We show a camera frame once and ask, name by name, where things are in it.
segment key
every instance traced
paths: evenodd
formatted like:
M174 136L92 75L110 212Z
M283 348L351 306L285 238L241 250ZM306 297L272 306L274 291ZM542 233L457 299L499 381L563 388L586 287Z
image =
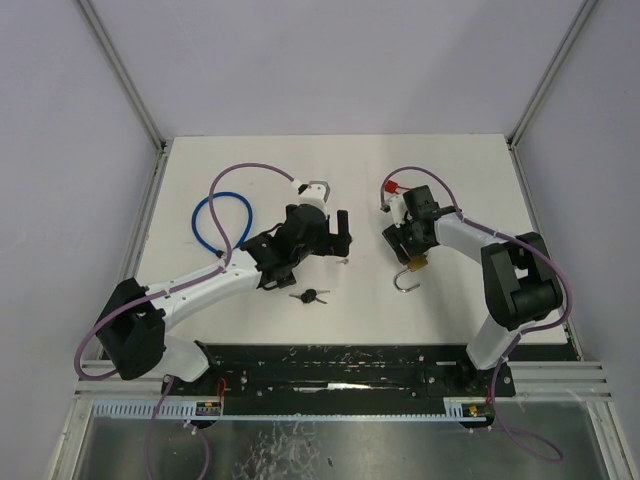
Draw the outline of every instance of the key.
M305 290L305 292L301 295L289 294L289 296L293 298L297 298L298 300L302 301L302 303L304 304L311 303L311 302L318 302L318 303L322 303L323 305L326 305L327 302L318 298L318 295L321 295L323 293L329 293L329 290L314 290L313 288L310 288L308 290Z

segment red object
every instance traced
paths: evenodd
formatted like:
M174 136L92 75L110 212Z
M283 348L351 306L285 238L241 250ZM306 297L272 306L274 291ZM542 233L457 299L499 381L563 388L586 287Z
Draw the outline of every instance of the red object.
M398 193L397 190L398 184L393 180L389 180L384 186L384 191L387 193Z
M227 381L224 378L218 380L218 400L222 403L224 391L227 389Z

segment cable connector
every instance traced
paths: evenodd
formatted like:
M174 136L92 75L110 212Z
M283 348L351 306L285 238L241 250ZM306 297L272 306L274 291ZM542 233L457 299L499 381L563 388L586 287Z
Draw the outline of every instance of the cable connector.
M398 193L398 184L393 180L388 180L384 184L384 191L387 193Z
M294 178L293 181L291 182L291 186L297 193L300 193L300 187L302 185L303 185L302 181L298 180L297 178Z
M191 423L191 420L187 420L186 422L184 422L182 424L182 428L190 428L191 429L191 435L195 435L196 434L196 430L198 429L198 427L196 427L193 423Z

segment gray wall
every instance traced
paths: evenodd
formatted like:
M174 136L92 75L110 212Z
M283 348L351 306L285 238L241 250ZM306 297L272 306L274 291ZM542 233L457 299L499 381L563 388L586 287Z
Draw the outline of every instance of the gray wall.
M505 133L581 0L94 0L162 133Z
M608 370L638 461L639 24L639 2L601 2L520 149L579 340Z
M154 151L69 0L0 15L0 476L44 473Z

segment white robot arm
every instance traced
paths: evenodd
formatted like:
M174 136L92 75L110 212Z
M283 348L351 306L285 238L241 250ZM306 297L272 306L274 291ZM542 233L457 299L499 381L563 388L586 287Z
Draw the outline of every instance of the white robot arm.
M210 366L206 355L196 343L165 333L195 312L231 295L295 284L292 270L309 255L348 256L351 236L346 211L337 212L338 233L329 231L329 185L312 181L294 186L299 204L286 207L286 219L275 233L263 232L247 240L233 252L231 261L219 274L201 281L224 267L222 260L148 287L141 287L133 278L118 284L98 321L122 305L152 296L150 301L117 315L96 333L124 380L151 370L187 382L196 380ZM158 296L154 292L168 293Z
M562 290L548 265L531 253L464 223L453 207L440 208L429 187L394 195L387 206L393 225L383 235L402 264L443 245L482 265L489 315L466 349L475 370L495 367L522 330L562 304ZM517 238L548 255L537 233ZM517 269L527 270L527 274L519 278Z

